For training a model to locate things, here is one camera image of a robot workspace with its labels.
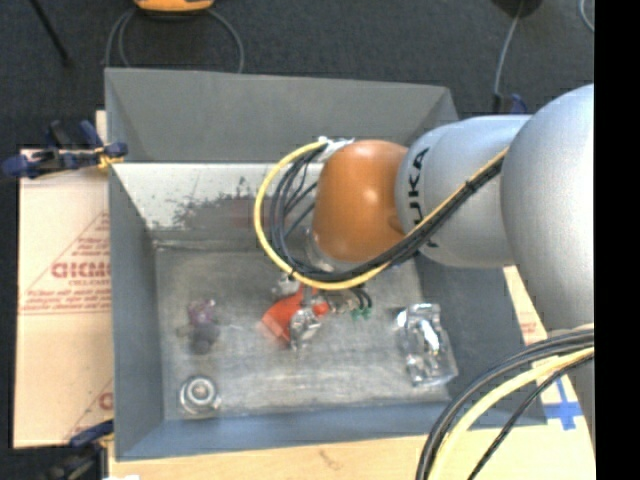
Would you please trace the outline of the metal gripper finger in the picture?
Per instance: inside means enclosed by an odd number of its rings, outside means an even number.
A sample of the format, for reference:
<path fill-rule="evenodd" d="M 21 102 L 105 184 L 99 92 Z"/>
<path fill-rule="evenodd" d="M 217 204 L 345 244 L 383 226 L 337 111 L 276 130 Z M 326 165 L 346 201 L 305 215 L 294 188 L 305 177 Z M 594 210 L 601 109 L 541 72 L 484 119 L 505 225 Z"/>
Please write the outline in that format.
<path fill-rule="evenodd" d="M 303 307 L 293 314 L 289 321 L 289 341 L 293 350 L 299 351 L 315 335 L 321 322 L 309 307 Z"/>
<path fill-rule="evenodd" d="M 295 295 L 301 287 L 301 282 L 287 273 L 281 273 L 271 289 L 274 299 L 284 299 Z"/>

